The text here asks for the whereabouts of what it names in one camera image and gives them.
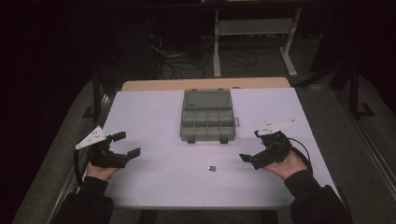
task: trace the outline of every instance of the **dark background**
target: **dark background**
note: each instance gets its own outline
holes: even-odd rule
[[[18,210],[70,105],[92,79],[92,74],[99,74],[107,93],[114,92],[125,80],[159,77],[161,60],[148,48],[147,17],[151,18],[152,29],[163,35],[167,44],[196,51],[200,47],[199,36],[213,30],[213,13],[182,10],[153,16],[142,11],[133,15],[103,16],[76,12],[73,4],[64,0],[2,1],[0,4],[0,76],[2,112],[5,113],[2,118],[6,124],[2,125],[4,144],[0,154],[0,221],[8,223]],[[347,52],[394,113],[395,5],[375,1],[311,6],[304,11],[298,28],[302,35],[318,35],[326,27],[313,70],[324,69]],[[323,21],[309,20],[319,13]],[[192,23],[196,24],[195,29],[185,27]],[[181,29],[169,32],[170,27]]]

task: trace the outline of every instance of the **person's arm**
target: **person's arm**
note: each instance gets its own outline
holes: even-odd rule
[[[107,180],[117,172],[118,168],[101,168],[87,166],[87,175],[77,194],[69,193],[53,224],[64,223],[108,223],[114,208],[110,198],[105,197]]]
[[[281,163],[264,167],[285,180],[294,196],[290,205],[291,219],[297,223],[350,224],[352,220],[330,186],[322,188],[294,152]]]

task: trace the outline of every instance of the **white tabletop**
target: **white tabletop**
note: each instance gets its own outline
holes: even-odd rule
[[[106,195],[133,208],[269,209],[289,206],[293,198],[283,181],[242,162],[240,153],[264,150],[254,131],[268,119],[295,119],[282,132],[309,150],[314,176],[334,188],[304,111],[292,88],[232,89],[234,141],[182,142],[179,136],[184,91],[119,92],[108,115],[106,134],[126,132],[111,150],[141,147],[140,157],[115,173]],[[304,149],[293,143],[302,152]],[[216,166],[216,172],[207,170]]]

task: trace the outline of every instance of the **person's hand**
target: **person's hand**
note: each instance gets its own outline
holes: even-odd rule
[[[102,168],[92,165],[88,162],[87,165],[87,176],[96,177],[101,180],[109,180],[120,168]]]
[[[283,180],[286,180],[289,176],[299,171],[306,170],[307,168],[303,160],[293,151],[290,151],[289,155],[281,163],[274,162],[263,167],[262,169],[271,171]]]

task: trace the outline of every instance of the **gray toolbox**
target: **gray toolbox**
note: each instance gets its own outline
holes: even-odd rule
[[[184,92],[180,137],[182,141],[235,139],[235,121],[230,90],[191,90]]]

